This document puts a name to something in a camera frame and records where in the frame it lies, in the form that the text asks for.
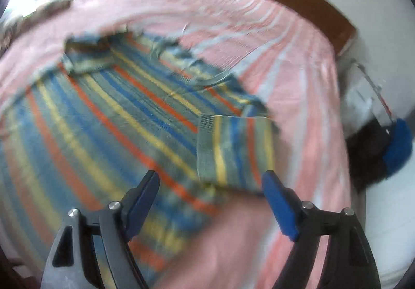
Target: sweater sleeve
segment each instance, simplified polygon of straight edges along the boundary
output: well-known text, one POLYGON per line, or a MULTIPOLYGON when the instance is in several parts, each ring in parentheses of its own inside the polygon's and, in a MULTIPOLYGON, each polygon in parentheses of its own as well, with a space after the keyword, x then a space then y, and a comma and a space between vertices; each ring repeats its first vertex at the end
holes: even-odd
POLYGON ((200 180, 261 192, 261 175, 274 169, 274 130, 266 117, 201 115, 197 142, 200 180))

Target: pink bedsheet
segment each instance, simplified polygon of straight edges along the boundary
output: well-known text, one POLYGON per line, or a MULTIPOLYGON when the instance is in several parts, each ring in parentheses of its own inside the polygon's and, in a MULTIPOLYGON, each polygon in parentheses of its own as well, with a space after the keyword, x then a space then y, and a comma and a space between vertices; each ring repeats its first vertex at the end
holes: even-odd
MULTIPOLYGON (((69 35, 136 23, 231 69, 280 129, 276 172, 285 185, 325 210, 349 205, 333 49, 310 22, 272 0, 75 0, 3 56, 0 108, 36 70, 59 59, 69 35)), ((158 287, 271 288, 291 246, 265 200, 238 194, 158 287)), ((324 252, 322 243, 309 288, 317 286, 324 252)))

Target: metal screw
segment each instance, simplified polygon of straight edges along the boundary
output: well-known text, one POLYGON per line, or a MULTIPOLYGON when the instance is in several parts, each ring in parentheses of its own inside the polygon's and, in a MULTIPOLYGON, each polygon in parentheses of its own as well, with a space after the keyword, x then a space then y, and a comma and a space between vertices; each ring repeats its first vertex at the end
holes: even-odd
POLYGON ((121 207, 121 203, 119 201, 113 201, 108 205, 108 208, 110 210, 117 210, 120 207, 121 207))
POLYGON ((344 213, 346 214, 346 215, 348 215, 348 216, 352 216, 352 215, 354 215, 354 210, 352 210, 351 208, 349 208, 349 207, 346 207, 345 209, 344 209, 344 213))
POLYGON ((314 207, 314 203, 312 203, 311 201, 303 201, 301 204, 302 207, 305 209, 311 209, 314 207))
POLYGON ((68 215, 73 218, 74 216, 77 216, 79 213, 79 210, 77 210, 76 208, 72 208, 69 212, 68 215))

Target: yellow stripe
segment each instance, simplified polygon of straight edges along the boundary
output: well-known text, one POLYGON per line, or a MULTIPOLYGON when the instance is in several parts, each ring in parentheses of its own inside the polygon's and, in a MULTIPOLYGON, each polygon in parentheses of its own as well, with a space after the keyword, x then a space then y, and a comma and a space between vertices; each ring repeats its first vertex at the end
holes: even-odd
POLYGON ((229 97, 235 99, 238 103, 241 103, 241 104, 250 104, 251 103, 251 101, 249 101, 248 99, 240 98, 238 95, 236 95, 235 93, 230 91, 228 89, 228 86, 226 85, 226 82, 219 83, 217 86, 219 86, 219 88, 221 88, 223 90, 223 92, 228 94, 229 97))
POLYGON ((166 220, 150 214, 141 231, 162 243, 170 251, 179 253, 184 249, 186 240, 175 229, 169 229, 167 226, 166 220))
POLYGON ((220 149, 220 126, 221 117, 215 117, 213 122, 213 154, 216 164, 216 177, 219 185, 227 185, 226 167, 220 149))
MULTIPOLYGON (((8 122, 16 124, 13 109, 9 110, 8 116, 8 122)), ((54 210, 52 204, 49 201, 49 198, 43 192, 43 188, 38 182, 38 176, 35 174, 32 168, 32 164, 26 155, 26 151, 24 150, 24 146, 20 140, 18 131, 13 131, 12 135, 10 136, 10 141, 12 142, 12 145, 15 149, 15 158, 19 162, 20 171, 22 173, 22 181, 30 191, 33 200, 39 207, 39 212, 42 213, 42 216, 47 222, 48 226, 52 229, 52 231, 57 232, 59 226, 61 225, 62 218, 54 210)))
MULTIPOLYGON (((136 40, 136 42, 141 43, 142 45, 150 49, 152 49, 154 45, 157 45, 157 42, 154 42, 152 39, 149 39, 147 37, 142 37, 141 39, 136 40)), ((168 51, 163 51, 161 53, 160 59, 165 60, 169 62, 170 64, 177 66, 180 70, 187 70, 187 71, 190 71, 196 74, 197 78, 209 79, 213 77, 212 75, 206 72, 203 72, 202 70, 200 70, 199 68, 195 66, 189 67, 189 62, 187 60, 183 60, 182 58, 176 57, 168 51)))
POLYGON ((172 97, 172 98, 176 99, 177 101, 179 101, 181 104, 183 104, 189 110, 191 110, 193 113, 195 113, 198 116, 201 114, 201 111, 197 107, 195 107, 193 104, 191 104, 188 100, 186 100, 182 96, 178 95, 176 92, 174 92, 173 90, 168 88, 162 82, 159 82, 157 79, 155 79, 153 76, 146 73, 144 70, 138 68, 137 65, 132 60, 129 60, 122 53, 120 53, 118 51, 115 51, 115 50, 113 50, 113 53, 115 55, 117 55, 119 58, 121 58, 125 63, 127 63, 134 71, 136 71, 138 74, 140 74, 141 76, 143 76, 144 78, 148 79, 150 82, 152 82, 153 84, 155 84, 156 86, 161 88, 161 90, 167 92, 170 97, 172 97))
POLYGON ((76 158, 82 163, 84 169, 92 176, 92 179, 95 181, 97 186, 105 192, 111 199, 122 199, 125 195, 125 192, 121 191, 111 180, 108 175, 102 171, 98 164, 90 157, 88 152, 82 147, 80 142, 73 135, 70 127, 65 122, 63 117, 59 115, 59 111, 56 108, 55 103, 50 98, 45 86, 41 81, 37 83, 37 87, 42 94, 42 97, 48 106, 50 113, 52 115, 55 124, 59 128, 59 131, 62 134, 63 139, 65 140, 68 147, 72 150, 76 158))
POLYGON ((163 141, 157 139, 153 134, 148 132, 144 127, 142 127, 124 108, 118 104, 115 100, 113 100, 90 76, 85 76, 86 81, 91 86, 95 92, 106 101, 106 103, 116 112, 118 113, 124 120, 131 125, 145 140, 151 143, 155 148, 159 149, 161 152, 164 153, 169 160, 174 163, 177 167, 182 169, 185 174, 193 179, 198 180, 196 171, 192 169, 188 164, 186 164, 179 155, 173 152, 163 141))
POLYGON ((273 144, 273 131, 271 119, 266 121, 264 126, 264 146, 268 169, 274 169, 275 164, 275 153, 273 144))
MULTIPOLYGON (((13 211, 13 206, 11 204, 10 199, 7 196, 7 192, 2 192, 1 199, 2 199, 2 202, 4 202, 5 204, 8 205, 6 207, 7 208, 7 213, 8 213, 8 220, 12 225, 11 228, 12 228, 13 233, 17 234, 19 236, 19 239, 20 239, 22 245, 26 249, 26 253, 34 261, 34 266, 37 267, 37 269, 42 270, 45 266, 45 260, 42 257, 40 257, 39 253, 33 247, 32 242, 29 240, 28 236, 26 234, 21 233, 24 230, 21 228, 18 221, 14 219, 14 218, 18 218, 18 215, 17 215, 17 213, 15 213, 13 211)), ((98 258, 98 261, 101 261, 101 263, 104 264, 104 262, 101 260, 100 257, 98 258)), ((112 280, 112 276, 111 276, 111 273, 108 269, 108 266, 107 266, 106 269, 100 268, 101 273, 102 273, 102 270, 104 270, 103 271, 103 276, 102 276, 103 279, 110 278, 112 280)))

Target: blue gripper pad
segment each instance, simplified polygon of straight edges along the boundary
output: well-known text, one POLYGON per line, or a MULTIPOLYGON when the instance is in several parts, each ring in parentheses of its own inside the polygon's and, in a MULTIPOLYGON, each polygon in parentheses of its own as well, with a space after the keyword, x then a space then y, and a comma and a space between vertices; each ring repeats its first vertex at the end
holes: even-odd
POLYGON ((386 164, 388 176, 396 173, 408 161, 412 154, 412 133, 403 119, 396 120, 391 143, 382 159, 386 164))
POLYGON ((284 187, 274 171, 262 175, 262 190, 277 219, 281 232, 295 242, 300 234, 297 228, 297 200, 294 191, 284 187), (289 199, 291 191, 295 198, 289 199))

